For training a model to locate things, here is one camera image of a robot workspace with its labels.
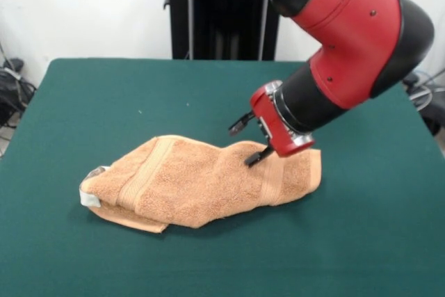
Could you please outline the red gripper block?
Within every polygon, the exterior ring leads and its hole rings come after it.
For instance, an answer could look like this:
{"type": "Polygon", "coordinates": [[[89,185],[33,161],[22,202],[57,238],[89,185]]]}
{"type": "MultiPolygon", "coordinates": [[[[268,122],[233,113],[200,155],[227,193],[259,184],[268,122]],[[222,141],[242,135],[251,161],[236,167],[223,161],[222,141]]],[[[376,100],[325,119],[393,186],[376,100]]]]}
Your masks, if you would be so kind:
{"type": "Polygon", "coordinates": [[[300,134],[292,130],[277,111],[275,94],[281,85],[281,81],[271,81],[260,87],[250,98],[252,110],[241,116],[228,129],[229,135],[235,136],[245,129],[249,121],[258,119],[259,128],[268,144],[264,150],[255,152],[244,161],[247,166],[254,166],[273,152],[279,157],[288,157],[314,144],[311,134],[300,134]]]}

